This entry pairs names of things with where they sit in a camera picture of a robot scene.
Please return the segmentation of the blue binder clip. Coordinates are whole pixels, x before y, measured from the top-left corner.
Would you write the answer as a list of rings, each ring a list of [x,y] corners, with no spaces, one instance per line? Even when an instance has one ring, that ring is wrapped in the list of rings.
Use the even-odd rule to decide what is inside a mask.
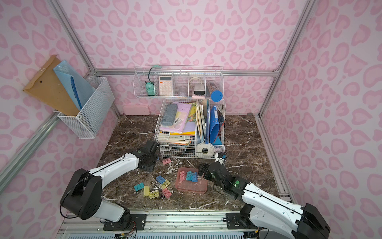
[[[192,174],[192,182],[198,182],[198,173],[197,172],[193,172],[193,174]]]
[[[162,185],[163,183],[166,182],[166,179],[163,178],[162,176],[157,176],[157,177],[156,177],[156,181],[157,181],[159,184]]]

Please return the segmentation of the pink binder clip top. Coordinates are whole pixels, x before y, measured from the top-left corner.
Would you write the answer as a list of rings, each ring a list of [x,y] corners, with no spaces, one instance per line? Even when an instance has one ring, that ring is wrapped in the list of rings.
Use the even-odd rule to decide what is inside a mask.
[[[172,160],[171,160],[170,158],[166,158],[166,159],[164,159],[164,160],[162,161],[163,165],[167,165],[167,164],[169,164],[169,163],[171,163],[171,162],[172,162]]]

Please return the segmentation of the pink binder clip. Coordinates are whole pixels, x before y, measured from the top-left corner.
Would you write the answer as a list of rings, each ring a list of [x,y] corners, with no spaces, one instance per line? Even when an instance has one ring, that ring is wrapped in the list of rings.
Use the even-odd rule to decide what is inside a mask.
[[[183,182],[183,181],[185,181],[186,180],[186,177],[187,177],[187,173],[186,173],[186,171],[181,171],[180,172],[180,175],[179,175],[179,182]]]
[[[171,163],[171,162],[172,162],[172,160],[171,160],[170,158],[166,158],[166,159],[164,159],[164,160],[162,161],[163,165],[167,165],[167,164],[169,164],[169,163]]]
[[[168,188],[164,188],[164,189],[162,189],[162,193],[163,193],[163,195],[164,195],[167,199],[169,199],[169,198],[172,196],[172,193],[171,193],[171,191],[170,191]]]

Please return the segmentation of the pink storage box tray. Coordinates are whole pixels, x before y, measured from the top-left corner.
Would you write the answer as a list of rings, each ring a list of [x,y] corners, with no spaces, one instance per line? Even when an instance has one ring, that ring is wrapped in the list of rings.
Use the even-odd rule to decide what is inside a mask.
[[[199,176],[197,168],[181,167],[177,172],[175,187],[178,191],[204,194],[208,181]]]

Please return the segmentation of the yellow green binder clip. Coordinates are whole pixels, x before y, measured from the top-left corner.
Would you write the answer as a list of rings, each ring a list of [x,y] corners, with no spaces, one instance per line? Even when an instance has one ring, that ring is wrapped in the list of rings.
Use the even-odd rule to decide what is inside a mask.
[[[162,184],[161,184],[161,188],[162,189],[166,189],[166,188],[168,188],[168,186],[170,185],[170,181],[168,181],[168,180],[165,180]]]

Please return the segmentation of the pink binder clip bottom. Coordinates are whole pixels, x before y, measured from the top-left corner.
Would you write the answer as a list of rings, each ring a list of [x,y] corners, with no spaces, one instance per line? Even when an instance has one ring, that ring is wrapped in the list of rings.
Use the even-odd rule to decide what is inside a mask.
[[[172,196],[172,193],[171,193],[171,191],[170,191],[168,188],[164,188],[164,189],[162,189],[162,193],[163,193],[163,195],[164,195],[167,199],[169,199],[169,198]]]

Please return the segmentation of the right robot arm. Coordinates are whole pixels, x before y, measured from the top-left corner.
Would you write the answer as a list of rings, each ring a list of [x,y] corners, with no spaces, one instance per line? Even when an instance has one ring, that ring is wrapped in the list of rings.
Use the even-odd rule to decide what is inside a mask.
[[[233,176],[220,158],[199,165],[199,175],[219,186],[225,195],[245,205],[239,222],[266,228],[289,239],[327,239],[330,227],[312,204],[287,202],[265,192],[250,181]]]

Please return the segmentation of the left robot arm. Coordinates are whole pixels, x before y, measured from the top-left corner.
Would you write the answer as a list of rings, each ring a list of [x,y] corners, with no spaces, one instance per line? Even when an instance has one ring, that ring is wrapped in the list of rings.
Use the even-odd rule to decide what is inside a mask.
[[[60,200],[63,208],[82,220],[104,219],[118,225],[130,225],[130,211],[101,198],[102,190],[118,177],[137,168],[152,172],[159,157],[159,144],[148,140],[140,149],[128,152],[103,166],[74,172]]]

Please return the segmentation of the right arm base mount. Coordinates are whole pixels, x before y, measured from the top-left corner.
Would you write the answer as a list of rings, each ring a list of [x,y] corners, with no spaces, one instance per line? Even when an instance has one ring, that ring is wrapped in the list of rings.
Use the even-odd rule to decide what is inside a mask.
[[[226,223],[229,230],[255,230],[258,229],[250,220],[240,213],[226,213],[225,218],[222,219]]]

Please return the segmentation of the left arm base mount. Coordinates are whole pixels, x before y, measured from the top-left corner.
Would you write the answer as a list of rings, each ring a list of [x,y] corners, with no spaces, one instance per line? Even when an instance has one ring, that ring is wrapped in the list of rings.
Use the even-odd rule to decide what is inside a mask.
[[[118,222],[106,220],[104,231],[143,231],[145,229],[147,214],[128,214],[122,216]]]

